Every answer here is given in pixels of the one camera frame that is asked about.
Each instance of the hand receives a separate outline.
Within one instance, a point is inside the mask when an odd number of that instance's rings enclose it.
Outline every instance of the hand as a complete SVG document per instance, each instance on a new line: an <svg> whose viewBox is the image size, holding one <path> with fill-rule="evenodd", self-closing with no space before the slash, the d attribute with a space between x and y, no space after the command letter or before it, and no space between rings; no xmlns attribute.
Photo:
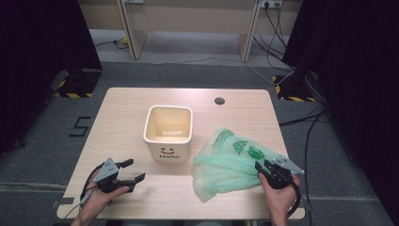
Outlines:
<svg viewBox="0 0 399 226"><path fill-rule="evenodd" d="M293 181L299 186L299 179L296 175L291 174ZM264 195L266 197L266 205L270 212L273 225L287 225L287 213L295 202L296 194L294 188L289 185L283 189L274 189L269 185L263 174L259 173Z"/></svg>
<svg viewBox="0 0 399 226"><path fill-rule="evenodd" d="M93 173L93 176L90 178L90 183L86 187L86 189L96 186L96 183L93 182L96 177L99 169ZM91 196L88 200L83 204L83 208L81 209L79 215L75 218L72 223L73 225L83 226L89 225L92 220L94 220L99 214L103 212L105 207L115 198L123 195L129 190L128 186L120 187L117 190L104 193L100 189L93 188Z"/></svg>

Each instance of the hole in table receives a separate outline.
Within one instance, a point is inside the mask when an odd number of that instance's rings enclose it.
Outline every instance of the hole in table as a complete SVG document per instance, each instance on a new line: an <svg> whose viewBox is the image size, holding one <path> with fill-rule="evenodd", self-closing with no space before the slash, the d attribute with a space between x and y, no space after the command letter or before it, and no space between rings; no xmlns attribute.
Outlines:
<svg viewBox="0 0 399 226"><path fill-rule="evenodd" d="M226 102L226 101L225 101L222 97L216 97L216 98L215 98L215 103L216 103L217 105L224 105L225 102Z"/></svg>

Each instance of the plastic bag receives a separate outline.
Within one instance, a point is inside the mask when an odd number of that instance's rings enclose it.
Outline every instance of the plastic bag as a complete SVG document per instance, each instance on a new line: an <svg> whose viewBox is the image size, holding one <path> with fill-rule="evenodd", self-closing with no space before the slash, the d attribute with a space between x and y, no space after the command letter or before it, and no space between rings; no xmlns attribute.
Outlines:
<svg viewBox="0 0 399 226"><path fill-rule="evenodd" d="M204 143L193 161L193 187L202 202L217 193L248 189L260 185L255 161L272 161L281 154L251 139L221 128Z"/></svg>

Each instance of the power strip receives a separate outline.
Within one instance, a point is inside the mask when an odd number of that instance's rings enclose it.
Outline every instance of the power strip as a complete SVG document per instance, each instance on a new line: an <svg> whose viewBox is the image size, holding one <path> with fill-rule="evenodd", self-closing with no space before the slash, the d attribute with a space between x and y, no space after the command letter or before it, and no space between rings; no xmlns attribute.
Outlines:
<svg viewBox="0 0 399 226"><path fill-rule="evenodd" d="M263 0L261 3L261 8L264 8L264 3L268 2L269 3L269 8L281 8L282 0Z"/></svg>

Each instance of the gray carpet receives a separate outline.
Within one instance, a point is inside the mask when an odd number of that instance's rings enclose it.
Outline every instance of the gray carpet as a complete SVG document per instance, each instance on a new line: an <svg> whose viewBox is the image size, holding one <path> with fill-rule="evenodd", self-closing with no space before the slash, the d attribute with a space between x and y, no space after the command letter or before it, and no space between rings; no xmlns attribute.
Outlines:
<svg viewBox="0 0 399 226"><path fill-rule="evenodd" d="M106 62L103 67L92 98L53 98L26 134L26 146L0 157L0 225L53 225L62 221L56 217L56 204L72 176L89 130L83 137L69 135L82 133L73 129L78 117L90 117L79 125L91 127L111 87L267 89L279 122L300 119L322 107L318 103L278 100L274 86L247 67ZM281 74L271 68L257 70L268 79ZM392 225L363 171L348 160L328 117L322 116L319 120L311 131L307 166L313 225ZM311 121L303 121L281 127L288 154L303 169L310 126ZM311 209L306 204L304 177L300 179L304 203ZM39 183L41 186L4 183ZM136 225L169 223L140 221ZM104 224L104 220L94 222L94 225ZM214 224L204 222L201 225ZM290 225L309 225L309 218L305 216Z"/></svg>

